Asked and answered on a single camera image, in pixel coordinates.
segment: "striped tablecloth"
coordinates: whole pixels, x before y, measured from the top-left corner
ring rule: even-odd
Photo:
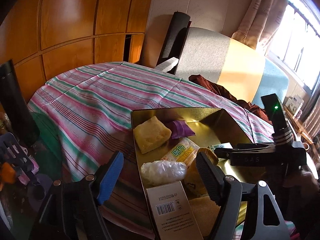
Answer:
[[[154,234],[136,164],[132,110],[224,108],[252,142],[272,141],[271,125],[231,101],[177,76],[126,62],[82,66],[60,74],[39,88],[28,106],[57,127],[65,166],[75,181],[94,173],[114,151],[124,153],[124,168],[101,211],[113,223],[149,238]]]

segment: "dark red fabric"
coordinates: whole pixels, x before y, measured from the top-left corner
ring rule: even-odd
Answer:
[[[233,95],[230,94],[228,90],[226,90],[223,86],[220,86],[216,83],[213,83],[207,79],[205,79],[201,75],[191,75],[189,77],[189,81],[198,84],[199,86],[202,86],[206,88],[207,90],[211,91],[212,93],[215,93],[218,96],[222,96],[226,99],[229,99],[230,101],[236,103],[237,105],[247,109],[249,112],[255,114],[257,117],[260,117],[262,120],[268,122],[269,124],[272,124],[271,121],[269,121],[266,112],[264,109],[261,109],[257,105],[253,105],[250,102],[247,103],[244,100],[237,100]]]

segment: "pink object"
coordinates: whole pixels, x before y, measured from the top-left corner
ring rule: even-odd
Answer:
[[[171,130],[171,138],[183,138],[196,135],[193,130],[187,125],[185,120],[178,120],[164,124]]]
[[[34,169],[33,169],[32,173],[36,174],[39,171],[39,165],[33,157],[29,157],[29,159],[32,161],[32,163],[34,165]],[[19,176],[18,179],[20,180],[20,182],[23,185],[27,185],[30,181],[30,179],[28,178],[28,176],[24,172],[22,172],[21,176]]]

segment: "gold box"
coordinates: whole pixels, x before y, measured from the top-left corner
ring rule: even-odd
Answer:
[[[221,108],[177,107],[134,110],[131,112],[132,129],[153,116],[156,116],[162,123],[175,120],[185,120],[188,126],[196,134],[195,136],[189,136],[188,138],[196,143],[199,147],[208,147],[209,145],[228,142],[231,143],[233,147],[238,143],[251,143],[250,139],[236,123],[236,121],[228,114],[226,110]],[[160,160],[178,142],[179,139],[170,139],[161,147],[146,154],[141,154],[138,145],[136,142],[134,142],[139,172],[143,163]],[[231,166],[229,160],[220,161],[218,166],[220,166],[226,175],[232,175],[240,182],[254,184],[257,183],[260,176],[264,172],[264,168],[261,167]],[[144,193],[147,197],[146,189],[154,186],[148,184],[141,177],[140,179],[143,185]],[[189,200],[196,198],[196,196],[194,196],[186,188],[185,192]],[[238,224],[244,220],[245,210],[246,203],[242,203],[239,212]]]

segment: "silver bolt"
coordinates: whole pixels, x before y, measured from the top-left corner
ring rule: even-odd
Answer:
[[[234,178],[233,176],[231,176],[231,175],[227,175],[227,176],[226,176],[226,180],[227,180],[227,181],[234,181],[235,178]]]
[[[94,180],[94,175],[89,174],[89,175],[85,176],[85,180],[87,180],[87,181],[92,181],[92,180]]]
[[[267,184],[266,184],[266,182],[265,181],[263,181],[263,180],[259,180],[259,185],[261,186],[261,187],[265,187]]]
[[[61,185],[61,180],[57,179],[53,182],[53,185],[55,186],[60,186]]]

